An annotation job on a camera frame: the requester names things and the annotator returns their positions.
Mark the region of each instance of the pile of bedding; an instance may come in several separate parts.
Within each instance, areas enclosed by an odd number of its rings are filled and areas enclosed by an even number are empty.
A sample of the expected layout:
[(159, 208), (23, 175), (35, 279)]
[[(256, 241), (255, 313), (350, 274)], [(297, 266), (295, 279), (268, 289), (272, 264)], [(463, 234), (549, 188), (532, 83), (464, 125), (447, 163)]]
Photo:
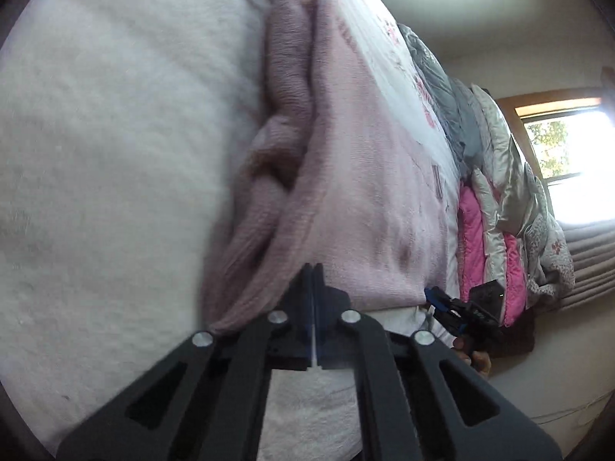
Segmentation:
[(552, 305), (573, 289), (562, 229), (488, 92), (450, 78), (410, 28), (399, 28), (459, 171), (460, 297), (497, 280), (504, 288), (500, 323), (511, 326), (525, 308)]

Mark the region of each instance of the pink comforter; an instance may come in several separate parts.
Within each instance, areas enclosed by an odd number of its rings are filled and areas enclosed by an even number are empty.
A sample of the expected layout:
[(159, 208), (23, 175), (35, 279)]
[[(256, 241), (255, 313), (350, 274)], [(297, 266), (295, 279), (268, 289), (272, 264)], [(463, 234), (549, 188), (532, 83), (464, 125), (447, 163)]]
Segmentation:
[(359, 310), (424, 303), (446, 279), (439, 169), (389, 115), (335, 0), (276, 1), (266, 81), (274, 113), (205, 285), (211, 329), (273, 308), (305, 262)]
[(514, 235), (504, 232), (506, 244), (506, 295), (504, 303), (504, 326), (512, 326), (525, 310), (528, 290), (525, 286), (524, 266), (517, 249)]
[(463, 246), (459, 289), (461, 299), (466, 302), (470, 299), (470, 289), (481, 285), (485, 274), (483, 218), (471, 187), (463, 186), (459, 192), (458, 226)]

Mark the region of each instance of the finger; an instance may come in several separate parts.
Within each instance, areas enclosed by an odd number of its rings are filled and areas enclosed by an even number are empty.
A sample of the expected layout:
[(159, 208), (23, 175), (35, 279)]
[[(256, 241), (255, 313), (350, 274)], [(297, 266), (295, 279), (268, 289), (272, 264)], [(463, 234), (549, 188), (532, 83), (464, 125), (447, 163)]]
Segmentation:
[(453, 348), (455, 350), (463, 350), (464, 341), (463, 338), (455, 338), (453, 340)]
[(487, 352), (474, 352), (472, 354), (474, 360), (474, 367), (483, 376), (488, 377), (491, 372), (491, 358)]
[(472, 365), (472, 360), (468, 355), (463, 353), (461, 350), (453, 350), (454, 353), (459, 357), (463, 362), (465, 362), (468, 366)]

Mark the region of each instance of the white cloth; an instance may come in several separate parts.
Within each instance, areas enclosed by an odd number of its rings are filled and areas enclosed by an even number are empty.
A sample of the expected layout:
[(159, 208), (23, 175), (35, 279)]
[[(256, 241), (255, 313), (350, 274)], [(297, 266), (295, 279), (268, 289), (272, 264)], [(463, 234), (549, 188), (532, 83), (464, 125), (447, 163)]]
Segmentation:
[(477, 85), (472, 85), (472, 91), (479, 100), (485, 119), (487, 119), (493, 145), (493, 164), (492, 167), (487, 166), (487, 168), (491, 171), (493, 187), (501, 194), (506, 185), (506, 172), (509, 167), (510, 129), (496, 101)]
[[(427, 318), (423, 308), (378, 310), (369, 315), (388, 331), (410, 336), (418, 329), (430, 329), (445, 345), (453, 344), (454, 338)], [(273, 372), (259, 461), (347, 461), (360, 450), (361, 425), (351, 370)]]

